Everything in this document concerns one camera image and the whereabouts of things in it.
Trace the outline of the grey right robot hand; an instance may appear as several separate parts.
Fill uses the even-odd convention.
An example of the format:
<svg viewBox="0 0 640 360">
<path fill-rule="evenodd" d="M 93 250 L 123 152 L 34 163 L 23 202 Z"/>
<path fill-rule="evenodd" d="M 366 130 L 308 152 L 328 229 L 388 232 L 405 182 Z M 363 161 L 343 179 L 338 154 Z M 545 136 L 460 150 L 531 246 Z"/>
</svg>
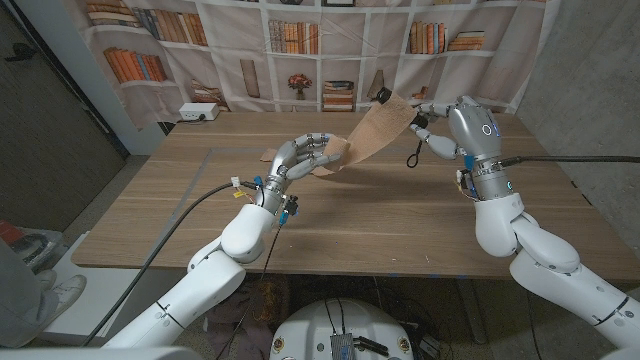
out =
<svg viewBox="0 0 640 360">
<path fill-rule="evenodd" d="M 424 119 L 444 117 L 454 139 L 436 135 L 427 129 Z M 492 113 L 467 95 L 454 103 L 430 103 L 418 107 L 418 115 L 409 125 L 415 135 L 437 156 L 454 160 L 459 155 L 471 156 L 480 174 L 499 170 L 501 133 Z"/>
</svg>

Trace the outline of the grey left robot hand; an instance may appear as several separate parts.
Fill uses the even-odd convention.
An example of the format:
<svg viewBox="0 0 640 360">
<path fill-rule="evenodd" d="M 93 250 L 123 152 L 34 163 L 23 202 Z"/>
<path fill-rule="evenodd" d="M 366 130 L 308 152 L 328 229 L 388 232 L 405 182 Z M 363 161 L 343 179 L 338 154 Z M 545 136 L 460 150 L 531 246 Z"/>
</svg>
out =
<svg viewBox="0 0 640 360">
<path fill-rule="evenodd" d="M 337 162 L 341 154 L 329 154 L 326 150 L 332 137 L 330 133 L 307 133 L 286 141 L 271 162 L 264 186 L 256 193 L 256 204 L 276 213 L 294 180 L 305 177 L 315 168 Z"/>
</svg>

